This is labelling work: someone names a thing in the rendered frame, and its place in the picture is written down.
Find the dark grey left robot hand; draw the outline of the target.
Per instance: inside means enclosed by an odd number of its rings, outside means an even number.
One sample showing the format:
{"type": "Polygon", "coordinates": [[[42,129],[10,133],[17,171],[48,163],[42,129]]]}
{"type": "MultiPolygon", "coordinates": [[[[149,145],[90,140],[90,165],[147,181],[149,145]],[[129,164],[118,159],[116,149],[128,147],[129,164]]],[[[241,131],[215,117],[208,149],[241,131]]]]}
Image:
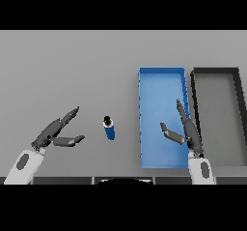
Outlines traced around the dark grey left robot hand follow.
{"type": "Polygon", "coordinates": [[[40,151],[42,148],[48,147],[50,144],[59,147],[73,147],[81,142],[85,136],[77,135],[75,137],[59,137],[61,130],[76,116],[79,107],[74,108],[64,118],[56,119],[51,122],[41,134],[31,143],[31,146],[40,151]]]}

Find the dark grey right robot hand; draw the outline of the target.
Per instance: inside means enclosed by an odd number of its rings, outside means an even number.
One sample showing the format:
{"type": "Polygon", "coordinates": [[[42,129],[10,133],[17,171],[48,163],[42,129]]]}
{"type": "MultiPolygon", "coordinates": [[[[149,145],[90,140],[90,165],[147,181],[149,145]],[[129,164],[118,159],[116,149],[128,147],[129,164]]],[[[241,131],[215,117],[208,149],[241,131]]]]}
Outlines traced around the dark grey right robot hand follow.
{"type": "Polygon", "coordinates": [[[160,127],[164,132],[164,136],[172,141],[177,142],[179,145],[186,143],[188,148],[196,157],[202,158],[204,156],[204,150],[199,132],[197,131],[193,121],[187,117],[180,100],[177,100],[177,110],[183,125],[184,135],[174,132],[173,130],[169,130],[168,127],[163,122],[161,122],[160,127]]]}

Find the blue bin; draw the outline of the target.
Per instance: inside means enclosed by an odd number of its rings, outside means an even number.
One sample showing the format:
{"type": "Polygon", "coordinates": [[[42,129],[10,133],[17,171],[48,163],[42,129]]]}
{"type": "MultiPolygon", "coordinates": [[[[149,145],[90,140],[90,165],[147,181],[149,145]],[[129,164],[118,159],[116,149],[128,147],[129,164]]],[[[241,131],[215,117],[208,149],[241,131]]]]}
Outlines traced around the blue bin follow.
{"type": "Polygon", "coordinates": [[[184,136],[177,100],[190,117],[185,68],[140,67],[138,77],[141,167],[187,168],[187,145],[166,138],[160,126],[163,122],[170,130],[184,136]]]}

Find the dark grey bin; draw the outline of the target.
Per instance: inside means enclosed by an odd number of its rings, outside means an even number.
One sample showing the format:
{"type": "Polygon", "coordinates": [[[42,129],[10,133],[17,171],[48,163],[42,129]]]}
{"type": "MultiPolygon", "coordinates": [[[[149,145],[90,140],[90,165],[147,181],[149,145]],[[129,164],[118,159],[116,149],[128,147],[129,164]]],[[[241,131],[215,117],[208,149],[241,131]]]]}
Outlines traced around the dark grey bin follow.
{"type": "Polygon", "coordinates": [[[194,68],[195,120],[212,166],[247,166],[247,109],[239,68],[194,68]]]}

